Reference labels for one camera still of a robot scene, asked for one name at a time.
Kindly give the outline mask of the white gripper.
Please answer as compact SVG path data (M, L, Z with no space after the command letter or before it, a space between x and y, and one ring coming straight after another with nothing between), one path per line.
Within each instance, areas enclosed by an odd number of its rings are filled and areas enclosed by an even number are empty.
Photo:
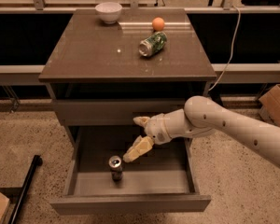
M168 134L165 126L165 115L159 114L153 117L135 117L133 122L145 128L145 133L147 136L142 137L139 135L123 155L123 160L125 162L132 162L138 159L140 156L148 153L152 148L154 143L156 145L162 145L169 143L172 138Z

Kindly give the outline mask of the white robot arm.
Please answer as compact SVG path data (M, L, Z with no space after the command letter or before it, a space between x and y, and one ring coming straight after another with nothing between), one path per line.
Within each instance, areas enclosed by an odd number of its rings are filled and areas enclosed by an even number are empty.
M133 121L144 128L146 135L138 136L123 155L126 162L177 137L196 138L218 130L280 167L280 127L232 112L202 96L189 98L176 111L135 117Z

